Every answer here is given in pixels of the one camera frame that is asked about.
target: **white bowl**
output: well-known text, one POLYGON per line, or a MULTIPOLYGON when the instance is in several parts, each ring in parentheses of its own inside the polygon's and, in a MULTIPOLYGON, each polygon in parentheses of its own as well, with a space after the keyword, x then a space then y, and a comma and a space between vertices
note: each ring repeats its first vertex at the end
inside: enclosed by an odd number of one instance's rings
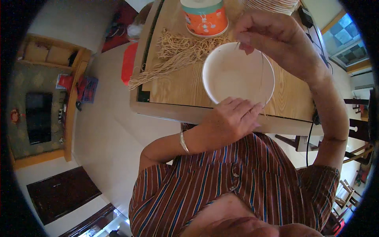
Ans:
POLYGON ((246 55, 236 42, 220 45, 208 55, 202 77, 215 104, 229 96, 266 104, 274 93, 274 70, 266 56, 259 50, 246 55))

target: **wooden cabinet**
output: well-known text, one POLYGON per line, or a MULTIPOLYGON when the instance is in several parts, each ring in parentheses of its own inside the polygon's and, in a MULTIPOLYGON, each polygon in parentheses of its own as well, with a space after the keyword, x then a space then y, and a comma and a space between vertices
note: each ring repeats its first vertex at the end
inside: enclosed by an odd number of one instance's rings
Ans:
POLYGON ((80 60, 79 51, 83 49, 83 47, 57 39, 27 34, 17 52, 17 60, 21 63, 73 70, 80 60))
POLYGON ((82 166, 29 184, 27 189, 44 225, 101 194, 82 166))

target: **television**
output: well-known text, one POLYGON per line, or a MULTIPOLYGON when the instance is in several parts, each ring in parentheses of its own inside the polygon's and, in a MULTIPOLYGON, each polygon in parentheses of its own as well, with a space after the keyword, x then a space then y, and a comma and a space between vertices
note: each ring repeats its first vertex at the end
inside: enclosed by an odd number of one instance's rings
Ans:
POLYGON ((51 141, 51 108, 53 94, 28 93, 25 116, 30 145, 51 141))

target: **person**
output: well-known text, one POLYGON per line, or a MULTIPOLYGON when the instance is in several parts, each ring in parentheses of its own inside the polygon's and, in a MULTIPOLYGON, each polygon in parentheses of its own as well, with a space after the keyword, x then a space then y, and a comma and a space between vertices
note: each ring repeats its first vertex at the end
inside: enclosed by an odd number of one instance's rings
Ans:
POLYGON ((322 236, 348 138, 343 100, 292 17, 252 10, 234 33, 241 50, 262 51, 308 84, 324 131, 317 158, 296 170, 278 144, 253 133, 263 105, 229 97, 200 125, 143 149, 129 206, 134 236, 322 236))

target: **orange paper bucket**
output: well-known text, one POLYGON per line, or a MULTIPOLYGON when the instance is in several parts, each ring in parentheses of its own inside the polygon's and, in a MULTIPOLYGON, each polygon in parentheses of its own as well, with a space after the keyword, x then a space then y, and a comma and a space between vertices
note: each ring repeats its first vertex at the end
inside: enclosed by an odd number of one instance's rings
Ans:
POLYGON ((228 29, 223 0, 180 0, 188 31, 198 37, 214 37, 228 29))

